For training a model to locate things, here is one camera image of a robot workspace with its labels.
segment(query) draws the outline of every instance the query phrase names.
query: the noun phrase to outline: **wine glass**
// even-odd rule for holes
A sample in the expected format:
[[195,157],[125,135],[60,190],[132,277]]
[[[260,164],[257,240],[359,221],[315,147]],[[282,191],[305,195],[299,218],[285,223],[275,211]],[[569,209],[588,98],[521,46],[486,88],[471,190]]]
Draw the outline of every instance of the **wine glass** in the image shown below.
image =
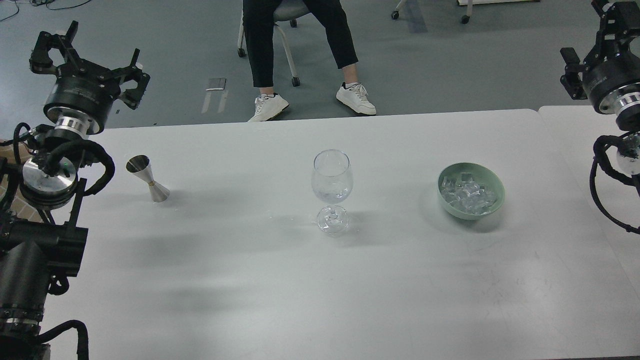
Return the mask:
[[349,225],[347,211],[335,204],[346,199],[353,188],[353,175],[347,154],[336,149],[319,153],[314,159],[311,187],[318,199],[330,204],[318,213],[320,230],[329,234],[345,231]]

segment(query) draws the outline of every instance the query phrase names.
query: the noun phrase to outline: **bowl of ice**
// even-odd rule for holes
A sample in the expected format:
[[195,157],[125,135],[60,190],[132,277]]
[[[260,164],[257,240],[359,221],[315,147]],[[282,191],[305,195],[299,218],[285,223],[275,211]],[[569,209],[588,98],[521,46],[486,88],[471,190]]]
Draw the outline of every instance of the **bowl of ice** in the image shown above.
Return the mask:
[[486,167],[474,163],[449,165],[438,176],[438,199],[451,215],[478,220],[504,203],[504,185]]

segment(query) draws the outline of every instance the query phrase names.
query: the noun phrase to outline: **green bowl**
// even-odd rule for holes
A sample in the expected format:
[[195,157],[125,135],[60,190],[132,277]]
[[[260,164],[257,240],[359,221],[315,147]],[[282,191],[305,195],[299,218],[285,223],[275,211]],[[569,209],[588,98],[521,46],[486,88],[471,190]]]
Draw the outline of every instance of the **green bowl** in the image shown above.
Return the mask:
[[[463,172],[470,172],[471,174],[473,174],[474,180],[477,183],[485,185],[487,189],[490,189],[496,194],[497,200],[493,205],[491,205],[491,207],[489,208],[489,212],[482,215],[466,213],[454,208],[444,200],[444,197],[442,197],[442,180],[444,179],[444,177],[447,176],[449,178],[460,179],[460,174]],[[449,165],[447,168],[440,172],[440,176],[438,176],[437,186],[438,201],[440,201],[440,204],[445,210],[447,210],[448,213],[455,216],[456,218],[461,218],[464,220],[478,220],[496,212],[504,203],[504,185],[502,184],[502,181],[500,181],[496,174],[482,165],[474,163],[457,163]]]

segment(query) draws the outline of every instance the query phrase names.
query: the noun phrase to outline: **white table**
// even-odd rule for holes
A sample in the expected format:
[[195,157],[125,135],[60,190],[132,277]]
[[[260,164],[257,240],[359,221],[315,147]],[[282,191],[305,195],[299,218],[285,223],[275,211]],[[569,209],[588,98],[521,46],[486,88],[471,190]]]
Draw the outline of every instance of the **white table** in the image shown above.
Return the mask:
[[[556,139],[556,146],[562,149],[563,158],[578,181],[579,188],[590,199],[589,172],[593,162],[593,143],[600,135],[624,133],[616,125],[616,116],[598,114],[591,106],[543,106],[539,113]],[[622,172],[616,161],[615,148],[608,154],[611,165]],[[596,189],[600,201],[611,215],[626,224],[640,226],[640,199],[635,188],[617,182],[598,168]],[[590,200],[589,205],[636,292],[640,291],[640,235],[627,233],[611,222],[593,201]]]
[[[86,322],[93,359],[640,354],[637,273],[535,111],[108,129],[92,140],[118,171],[84,200],[79,277],[48,297],[42,325]],[[342,205],[357,223],[339,238],[313,223],[323,204],[312,160],[329,148],[349,155],[355,177]],[[124,169],[137,154],[167,201],[152,203]],[[500,176],[499,212],[473,223],[440,207],[438,173],[460,161]],[[51,344],[53,360],[75,356],[73,332]]]

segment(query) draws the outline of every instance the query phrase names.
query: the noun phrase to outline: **jigger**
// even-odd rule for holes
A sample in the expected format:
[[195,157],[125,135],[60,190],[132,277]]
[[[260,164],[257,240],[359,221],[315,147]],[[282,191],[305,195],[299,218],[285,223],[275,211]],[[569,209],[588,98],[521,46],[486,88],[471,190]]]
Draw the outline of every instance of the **jigger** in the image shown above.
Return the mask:
[[148,156],[137,155],[129,159],[127,162],[127,170],[149,184],[151,200],[154,202],[162,202],[169,197],[169,189],[154,181],[154,175],[151,172],[151,163]]

